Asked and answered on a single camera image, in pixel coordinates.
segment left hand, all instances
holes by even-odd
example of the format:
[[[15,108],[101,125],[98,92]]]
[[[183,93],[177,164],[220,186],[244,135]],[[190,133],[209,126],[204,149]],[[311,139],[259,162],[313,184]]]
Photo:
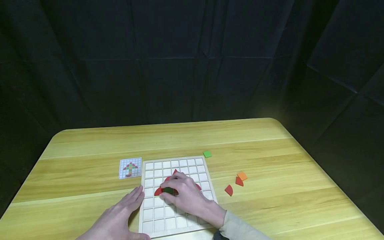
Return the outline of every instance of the left hand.
[[[105,210],[93,226],[77,240],[150,240],[148,235],[133,233],[128,229],[128,218],[140,207],[143,199],[143,187],[139,186]]]

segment green block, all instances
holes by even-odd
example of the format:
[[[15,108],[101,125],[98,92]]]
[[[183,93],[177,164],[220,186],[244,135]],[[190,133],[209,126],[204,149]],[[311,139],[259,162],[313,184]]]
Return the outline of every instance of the green block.
[[[164,188],[163,192],[167,192],[169,194],[173,194],[173,189],[170,188],[170,187],[166,187],[166,188]]]
[[[210,151],[205,151],[203,152],[203,154],[204,154],[204,157],[212,157],[212,154]]]

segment gray sleeve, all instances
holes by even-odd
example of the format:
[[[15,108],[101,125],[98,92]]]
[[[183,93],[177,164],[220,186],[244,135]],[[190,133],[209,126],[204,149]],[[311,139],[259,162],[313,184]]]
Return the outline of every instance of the gray sleeve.
[[[270,240],[262,232],[251,227],[229,211],[225,214],[224,225],[219,229],[229,240]]]

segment black fabric backdrop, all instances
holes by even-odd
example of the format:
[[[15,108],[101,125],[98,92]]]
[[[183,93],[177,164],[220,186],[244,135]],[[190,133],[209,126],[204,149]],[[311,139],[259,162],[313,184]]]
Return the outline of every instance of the black fabric backdrop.
[[[0,213],[64,129],[272,117],[384,231],[384,2],[0,2]]]

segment wooden table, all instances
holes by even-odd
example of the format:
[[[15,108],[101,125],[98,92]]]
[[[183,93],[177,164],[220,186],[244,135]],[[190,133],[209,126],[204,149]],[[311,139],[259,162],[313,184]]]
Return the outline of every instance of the wooden table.
[[[120,159],[201,155],[225,209],[273,239],[384,239],[296,140],[270,118],[65,130],[56,134],[0,220],[0,238],[75,239],[140,184]],[[244,187],[235,176],[245,171]],[[231,184],[232,197],[224,192]],[[137,231],[139,216],[129,223]],[[187,233],[210,239],[212,231]],[[180,236],[167,237],[179,239]]]

